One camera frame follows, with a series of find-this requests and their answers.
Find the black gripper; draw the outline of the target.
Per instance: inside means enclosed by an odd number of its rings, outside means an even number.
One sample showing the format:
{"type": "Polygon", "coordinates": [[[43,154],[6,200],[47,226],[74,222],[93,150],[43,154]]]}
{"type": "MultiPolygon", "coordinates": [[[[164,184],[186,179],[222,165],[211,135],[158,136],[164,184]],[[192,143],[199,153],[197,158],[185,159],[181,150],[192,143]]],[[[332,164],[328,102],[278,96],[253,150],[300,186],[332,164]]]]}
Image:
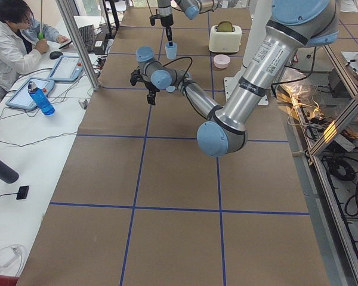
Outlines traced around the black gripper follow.
{"type": "Polygon", "coordinates": [[[152,84],[152,82],[146,82],[145,86],[149,90],[149,93],[146,95],[147,102],[150,105],[156,105],[156,101],[155,101],[156,93],[160,92],[160,90],[157,87],[155,87],[155,85],[152,84]]]}
{"type": "Polygon", "coordinates": [[[171,26],[173,24],[174,24],[174,19],[172,14],[168,14],[168,15],[161,14],[161,25],[165,27],[168,46],[174,45],[172,40],[172,30],[171,30],[171,26]]]}

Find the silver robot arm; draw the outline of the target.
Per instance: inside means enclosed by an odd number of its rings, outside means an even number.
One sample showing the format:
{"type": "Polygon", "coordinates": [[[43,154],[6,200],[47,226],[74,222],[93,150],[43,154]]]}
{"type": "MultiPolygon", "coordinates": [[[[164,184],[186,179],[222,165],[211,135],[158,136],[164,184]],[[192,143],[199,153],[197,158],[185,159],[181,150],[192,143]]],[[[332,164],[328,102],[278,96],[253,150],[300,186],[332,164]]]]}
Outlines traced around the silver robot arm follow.
{"type": "Polygon", "coordinates": [[[245,122],[297,49],[333,43],[338,35],[340,1],[270,1],[258,4],[255,15],[268,9],[262,42],[242,72],[224,106],[207,96],[188,72],[164,67],[149,46],[136,51],[137,69],[130,82],[145,84],[147,101],[155,104],[156,93],[174,87],[206,122],[197,130],[199,148],[221,157],[246,143],[245,122]]]}
{"type": "MultiPolygon", "coordinates": [[[[199,14],[214,11],[218,7],[218,1],[216,0],[180,0],[175,1],[175,3],[179,7],[180,11],[183,12],[189,20],[194,20],[199,14]]],[[[155,25],[156,19],[159,19],[161,21],[161,25],[165,28],[168,46],[174,46],[171,30],[171,26],[174,24],[171,1],[158,1],[158,10],[155,15],[150,17],[150,23],[152,26],[155,25]]]]}

